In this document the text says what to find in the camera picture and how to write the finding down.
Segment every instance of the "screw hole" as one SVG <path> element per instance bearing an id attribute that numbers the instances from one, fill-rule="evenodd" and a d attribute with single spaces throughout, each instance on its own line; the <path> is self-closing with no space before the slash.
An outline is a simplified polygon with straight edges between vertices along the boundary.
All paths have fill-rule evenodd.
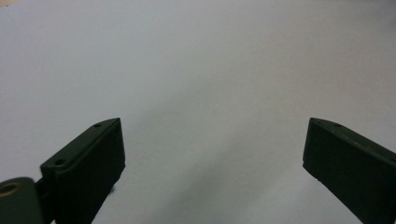
<path id="1" fill-rule="evenodd" d="M 62 166 L 62 165 L 64 165 L 66 163 L 66 160 L 57 160 L 56 162 L 55 162 L 55 165 L 57 165 L 57 166 Z"/>
<path id="2" fill-rule="evenodd" d="M 0 187 L 0 198 L 13 194 L 15 191 L 17 191 L 17 188 L 18 188 L 17 183 L 10 183 L 4 185 L 3 187 Z"/>

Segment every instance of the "white surface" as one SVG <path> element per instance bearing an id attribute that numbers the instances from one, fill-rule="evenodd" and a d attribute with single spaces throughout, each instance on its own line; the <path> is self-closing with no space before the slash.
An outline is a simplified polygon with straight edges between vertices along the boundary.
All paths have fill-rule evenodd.
<path id="1" fill-rule="evenodd" d="M 308 119 L 396 148 L 390 0 L 44 1 L 0 8 L 0 179 L 121 117 L 93 223 L 359 223 L 302 168 Z"/>

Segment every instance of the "bolt hole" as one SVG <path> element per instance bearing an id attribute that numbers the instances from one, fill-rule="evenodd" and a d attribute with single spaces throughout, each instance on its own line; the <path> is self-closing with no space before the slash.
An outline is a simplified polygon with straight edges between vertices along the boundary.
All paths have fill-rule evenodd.
<path id="1" fill-rule="evenodd" d="M 55 165 L 57 165 L 57 166 L 62 166 L 62 165 L 64 165 L 66 163 L 66 160 L 57 160 L 56 162 L 55 162 Z"/>
<path id="2" fill-rule="evenodd" d="M 8 196 L 15 191 L 17 191 L 18 184 L 17 183 L 10 183 L 6 184 L 3 187 L 0 187 L 0 197 Z"/>

